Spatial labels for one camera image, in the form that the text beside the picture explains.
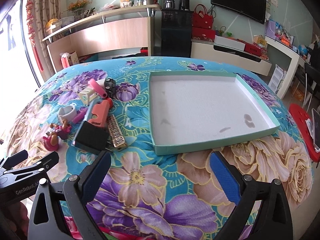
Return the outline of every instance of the floral bedspread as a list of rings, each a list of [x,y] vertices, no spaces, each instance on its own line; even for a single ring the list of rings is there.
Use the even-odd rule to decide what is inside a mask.
[[[117,92],[111,113],[117,118],[129,147],[112,153],[112,167],[95,200],[87,205],[100,227],[133,236],[167,239],[213,239],[234,204],[226,198],[209,166],[212,150],[156,156],[150,137],[148,79],[151,71],[184,70],[238,73],[269,106],[281,127],[272,136],[219,149],[242,174],[256,180],[282,181],[291,210],[309,195],[313,183],[311,162],[299,130],[288,110],[255,74],[217,62],[174,57],[136,57],[105,60],[69,67],[55,74],[38,91],[11,128],[6,154],[26,149],[22,165],[37,162],[48,151],[42,136],[57,123],[61,106],[83,107],[78,92],[88,80],[111,77]],[[71,145],[79,125],[60,142],[60,160],[49,171],[52,182],[79,174],[95,155]],[[250,232],[259,203],[252,211],[241,239]],[[66,215],[68,208],[63,207]]]

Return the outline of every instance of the hand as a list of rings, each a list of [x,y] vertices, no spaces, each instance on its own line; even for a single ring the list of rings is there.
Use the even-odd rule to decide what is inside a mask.
[[[28,236],[28,210],[26,206],[22,202],[15,203],[8,207],[8,211],[11,214],[12,218],[15,222],[7,219],[7,222],[12,229],[12,231],[16,232],[17,227],[21,228],[25,236]]]

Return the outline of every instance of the window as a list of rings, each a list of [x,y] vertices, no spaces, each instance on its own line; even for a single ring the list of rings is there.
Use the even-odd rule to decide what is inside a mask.
[[[0,137],[39,88],[22,41],[20,3],[16,2],[0,26]]]

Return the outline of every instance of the black chair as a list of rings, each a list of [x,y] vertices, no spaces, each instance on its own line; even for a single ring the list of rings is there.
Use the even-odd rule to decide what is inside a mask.
[[[298,86],[300,83],[302,83],[306,87],[302,106],[304,106],[304,104],[306,102],[307,91],[311,94],[309,105],[307,108],[307,112],[308,112],[312,97],[318,92],[318,90],[320,88],[320,71],[315,69],[314,67],[310,66],[308,63],[305,63],[304,64],[304,71],[302,71],[301,69],[297,70],[295,73],[295,77],[299,80]]]
[[[301,65],[298,65],[298,68],[297,68],[297,71],[296,71],[296,73],[294,74],[294,76],[298,79],[298,85],[297,85],[297,87],[296,87],[296,89],[294,90],[294,92],[293,92],[293,94],[292,94],[292,96],[291,97],[293,97],[294,96],[294,94],[295,94],[295,92],[297,91],[297,89],[298,89],[298,87],[299,87],[299,85],[300,85],[300,83],[304,86],[304,87],[306,87],[306,89],[305,89],[305,95],[304,95],[304,100],[303,100],[303,104],[302,104],[302,107],[304,106],[304,104],[305,104],[305,101],[306,101],[306,97],[307,97],[307,91],[309,92],[309,93],[311,93],[312,95],[313,95],[313,89],[312,89],[312,81],[311,80],[309,80],[309,82],[307,82],[306,83],[306,71],[305,71],[305,68],[303,68]]]

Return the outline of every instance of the black cabinet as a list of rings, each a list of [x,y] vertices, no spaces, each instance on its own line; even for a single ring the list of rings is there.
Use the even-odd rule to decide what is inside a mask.
[[[190,57],[192,14],[192,11],[162,10],[161,56]]]

